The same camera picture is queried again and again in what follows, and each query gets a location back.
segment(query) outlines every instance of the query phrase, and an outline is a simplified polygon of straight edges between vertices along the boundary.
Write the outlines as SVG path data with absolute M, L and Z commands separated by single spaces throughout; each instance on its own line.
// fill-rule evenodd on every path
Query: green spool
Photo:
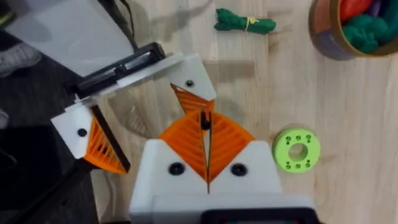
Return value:
M 300 144 L 302 150 L 294 157 L 289 151 L 294 145 Z M 318 161 L 321 145 L 311 131 L 302 128 L 283 130 L 272 145 L 272 153 L 276 163 L 287 172 L 302 173 L 310 170 Z

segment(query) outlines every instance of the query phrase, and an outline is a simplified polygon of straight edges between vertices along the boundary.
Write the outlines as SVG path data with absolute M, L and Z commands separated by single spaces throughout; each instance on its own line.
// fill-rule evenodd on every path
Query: screw hole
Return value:
M 181 162 L 174 162 L 169 166 L 169 173 L 171 175 L 181 175 L 185 171 L 185 166 Z
M 193 87 L 195 85 L 195 83 L 192 80 L 187 80 L 185 84 L 187 87 Z
M 86 131 L 86 129 L 84 129 L 84 128 L 80 128 L 79 130 L 77 130 L 77 134 L 78 134 L 80 137 L 85 137 L 85 136 L 87 135 L 87 131 Z
M 231 172 L 237 177 L 243 177 L 248 173 L 248 168 L 243 164 L 237 163 L 231 167 Z

